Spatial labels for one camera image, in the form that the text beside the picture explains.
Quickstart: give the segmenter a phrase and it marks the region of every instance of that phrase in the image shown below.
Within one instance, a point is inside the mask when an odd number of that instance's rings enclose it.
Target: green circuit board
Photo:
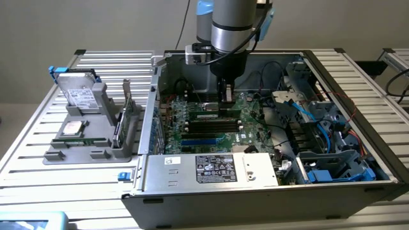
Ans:
[[[187,119],[192,119],[192,114],[204,113],[204,107],[200,103],[188,103],[181,98],[176,97],[169,102],[171,109],[167,112],[165,130],[167,130],[167,145],[165,154],[189,154],[189,153],[216,153],[216,152],[235,152],[239,146],[255,145],[259,152],[273,152],[272,141],[265,139],[268,128],[259,124],[251,116],[255,101],[248,102],[247,97],[252,94],[243,93],[236,96],[236,104],[231,108],[233,114],[239,111],[237,118],[220,118],[215,117],[208,119],[212,121],[240,120],[243,129],[232,133],[216,133],[216,145],[192,145],[191,151],[183,151],[181,135],[187,133],[184,124]]]

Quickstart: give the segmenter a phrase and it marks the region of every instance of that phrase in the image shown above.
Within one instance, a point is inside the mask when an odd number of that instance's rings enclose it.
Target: motherboard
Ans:
[[[217,102],[189,102],[187,97],[168,97],[165,154],[272,153],[271,131],[251,116],[255,103],[253,94],[241,92],[232,108],[220,114]]]

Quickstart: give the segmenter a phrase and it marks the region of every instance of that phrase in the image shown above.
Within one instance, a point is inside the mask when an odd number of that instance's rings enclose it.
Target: blue cable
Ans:
[[[315,115],[312,113],[307,112],[296,103],[293,103],[292,105],[295,106],[296,109],[300,110],[301,113],[304,113],[305,115],[308,115],[312,118],[313,122],[317,122]],[[323,126],[320,125],[320,123],[317,123],[317,127],[319,127],[320,131],[323,132],[323,134],[325,136],[327,145],[328,145],[327,153],[329,153],[331,152],[331,139],[329,139],[328,134],[327,134]]]

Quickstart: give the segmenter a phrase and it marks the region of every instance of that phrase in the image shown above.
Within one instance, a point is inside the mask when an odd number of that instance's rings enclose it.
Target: white wall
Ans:
[[[188,0],[2,0],[0,102],[38,103],[52,85],[50,65],[76,49],[173,49]],[[409,47],[409,0],[275,0],[259,48],[343,47],[375,59]],[[192,0],[181,47],[196,40]]]

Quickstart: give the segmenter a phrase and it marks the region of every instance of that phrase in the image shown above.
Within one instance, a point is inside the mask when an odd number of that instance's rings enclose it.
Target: gray floor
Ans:
[[[27,124],[38,104],[0,103],[0,159]]]

